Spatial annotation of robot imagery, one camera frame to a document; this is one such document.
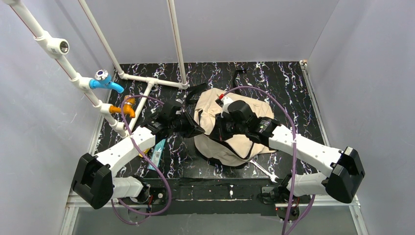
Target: white backdrop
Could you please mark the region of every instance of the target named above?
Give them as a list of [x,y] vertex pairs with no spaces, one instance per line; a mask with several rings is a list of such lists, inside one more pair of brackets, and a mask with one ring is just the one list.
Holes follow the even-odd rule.
[[[112,71],[78,4],[23,2],[52,36],[69,41],[68,60],[78,72]],[[1,234],[56,235],[75,167],[99,115],[2,1],[0,31]],[[96,93],[103,98],[106,90]]]
[[415,2],[340,0],[309,59],[332,146],[359,151],[369,234],[415,234]]
[[[307,59],[338,0],[175,0],[185,62]],[[166,0],[87,0],[120,63],[177,62]]]

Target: blue package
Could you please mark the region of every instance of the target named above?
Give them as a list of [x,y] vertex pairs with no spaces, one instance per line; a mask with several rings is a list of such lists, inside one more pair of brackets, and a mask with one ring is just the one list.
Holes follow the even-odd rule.
[[[150,160],[157,167],[159,167],[160,158],[161,158],[161,155],[163,154],[164,144],[165,143],[166,143],[166,139],[163,139],[162,141],[160,141],[159,143],[157,143],[156,146],[154,146],[153,154],[151,155],[151,159]],[[148,169],[149,170],[156,170],[150,164],[148,165]]]

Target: yellow object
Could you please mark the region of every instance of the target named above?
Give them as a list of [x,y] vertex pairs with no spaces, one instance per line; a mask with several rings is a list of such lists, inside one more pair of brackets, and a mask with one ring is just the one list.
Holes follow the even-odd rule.
[[[136,104],[136,99],[134,98],[128,98],[129,96],[126,95],[124,100],[127,99],[127,102],[125,102],[124,104],[124,113],[125,115],[129,115],[131,118],[135,118],[136,117],[136,112],[134,112],[133,109],[133,105]],[[116,107],[114,105],[110,106],[110,113],[114,114],[120,114],[121,113],[121,108],[120,107]]]
[[148,151],[150,151],[150,149],[149,148],[147,148],[146,150],[144,150],[143,152],[145,153],[145,154],[147,154],[148,153]]

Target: beige bag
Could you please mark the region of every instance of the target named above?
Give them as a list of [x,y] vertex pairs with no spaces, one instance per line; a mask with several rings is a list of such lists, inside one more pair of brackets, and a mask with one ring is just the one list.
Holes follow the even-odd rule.
[[[272,153],[267,147],[253,143],[245,135],[234,135],[223,143],[209,139],[208,135],[215,126],[215,115],[221,113],[222,108],[215,102],[225,91],[213,88],[201,93],[197,101],[194,119],[206,131],[203,135],[194,137],[196,148],[207,158],[220,160],[223,165],[238,166],[251,160],[259,153]],[[228,94],[233,101],[245,101],[258,117],[274,118],[269,104],[264,101],[248,98],[238,94]]]

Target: orange faucet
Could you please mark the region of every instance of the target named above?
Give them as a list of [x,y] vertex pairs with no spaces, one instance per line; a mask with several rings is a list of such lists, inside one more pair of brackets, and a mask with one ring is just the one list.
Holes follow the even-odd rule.
[[[124,100],[127,100],[127,102],[125,102],[124,104],[124,113],[125,115],[130,115],[131,118],[135,118],[136,117],[136,112],[134,112],[133,110],[133,105],[136,104],[136,99],[134,98],[129,98],[128,95],[126,95],[124,97]],[[114,105],[110,106],[110,113],[114,114],[114,113],[121,113],[121,108],[120,107],[116,107]]]

